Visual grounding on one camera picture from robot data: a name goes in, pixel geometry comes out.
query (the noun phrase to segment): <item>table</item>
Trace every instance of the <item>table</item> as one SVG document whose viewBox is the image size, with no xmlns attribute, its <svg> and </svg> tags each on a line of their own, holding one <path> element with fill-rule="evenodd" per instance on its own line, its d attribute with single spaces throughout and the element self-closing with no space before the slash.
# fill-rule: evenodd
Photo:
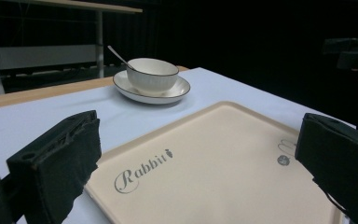
<svg viewBox="0 0 358 224">
<path fill-rule="evenodd" d="M 8 157 L 62 119 L 91 109 L 97 111 L 101 120 L 100 137 L 103 152 L 221 101 L 244 105 L 297 130 L 301 127 L 305 113 L 324 115 L 312 108 L 290 102 L 204 68 L 184 70 L 179 76 L 190 83 L 191 90 L 181 101 L 169 105 L 134 102 L 120 94 L 113 83 L 75 92 L 71 89 L 72 84 L 65 85 L 69 93 L 48 98 L 40 97 L 41 99 L 34 101 L 28 101 L 27 97 L 23 96 L 23 102 L 16 100 L 18 104 L 14 105 L 5 105 L 3 100 L 0 104 L 1 178 L 8 174 L 5 164 Z M 74 208 L 64 223 L 100 224 L 109 221 L 91 197 L 83 193 L 76 198 Z"/>
<path fill-rule="evenodd" d="M 28 4 L 48 6 L 48 7 L 69 7 L 69 8 L 94 10 L 96 12 L 97 38 L 96 38 L 95 46 L 85 45 L 85 46 L 59 46 L 59 47 L 45 46 L 43 48 L 41 47 L 0 48 L 0 69 L 62 64 L 63 63 L 62 60 L 66 60 L 66 61 L 69 60 L 66 63 L 83 63 L 88 61 L 92 61 L 92 62 L 96 61 L 97 67 L 99 69 L 99 77 L 103 77 L 103 12 L 129 13 L 129 14 L 143 12 L 140 8 L 122 7 L 122 6 L 114 6 L 114 5 L 107 5 L 107 4 L 78 2 L 78 1 L 69 1 L 69 0 L 1 0 L 1 1 L 28 3 Z M 74 54 L 75 56 L 68 54 L 71 51 L 76 52 Z M 2 85 L 1 78 L 0 78 L 0 94 L 5 94 L 5 90 Z"/>
</svg>

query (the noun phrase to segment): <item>spoon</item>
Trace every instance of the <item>spoon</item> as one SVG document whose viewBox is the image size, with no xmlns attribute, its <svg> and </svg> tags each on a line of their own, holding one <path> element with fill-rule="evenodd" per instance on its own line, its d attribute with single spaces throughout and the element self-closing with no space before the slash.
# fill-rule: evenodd
<svg viewBox="0 0 358 224">
<path fill-rule="evenodd" d="M 123 58 L 120 57 L 120 55 L 118 55 L 118 53 L 112 48 L 110 47 L 110 45 L 107 46 L 110 51 L 112 51 L 123 63 L 125 63 L 130 69 L 137 71 L 134 67 L 132 67 L 129 63 L 127 63 Z"/>
</svg>

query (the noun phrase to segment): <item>saucer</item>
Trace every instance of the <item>saucer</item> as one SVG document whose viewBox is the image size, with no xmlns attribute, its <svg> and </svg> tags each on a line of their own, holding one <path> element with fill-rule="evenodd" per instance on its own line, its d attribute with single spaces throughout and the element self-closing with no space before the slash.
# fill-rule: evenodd
<svg viewBox="0 0 358 224">
<path fill-rule="evenodd" d="M 190 91 L 190 84 L 182 77 L 178 77 L 173 87 L 159 96 L 138 92 L 138 90 L 130 84 L 127 71 L 125 70 L 115 74 L 113 81 L 118 91 L 123 95 L 134 101 L 152 105 L 164 105 L 179 101 Z"/>
</svg>

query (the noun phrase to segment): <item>tray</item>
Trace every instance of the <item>tray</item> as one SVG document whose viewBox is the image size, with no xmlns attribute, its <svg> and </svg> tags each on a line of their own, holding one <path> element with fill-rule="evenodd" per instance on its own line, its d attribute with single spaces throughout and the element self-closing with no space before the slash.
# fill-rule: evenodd
<svg viewBox="0 0 358 224">
<path fill-rule="evenodd" d="M 341 223 L 297 138 L 220 102 L 105 152 L 86 191 L 113 223 Z"/>
</svg>

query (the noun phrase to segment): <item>white bowl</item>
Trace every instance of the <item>white bowl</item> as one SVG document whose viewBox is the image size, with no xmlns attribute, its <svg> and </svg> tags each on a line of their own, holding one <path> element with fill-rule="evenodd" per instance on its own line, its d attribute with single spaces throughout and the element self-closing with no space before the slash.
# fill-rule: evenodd
<svg viewBox="0 0 358 224">
<path fill-rule="evenodd" d="M 136 70 L 127 66 L 127 75 L 131 85 L 140 93 L 160 95 L 175 84 L 179 68 L 158 59 L 137 58 L 128 61 Z"/>
</svg>

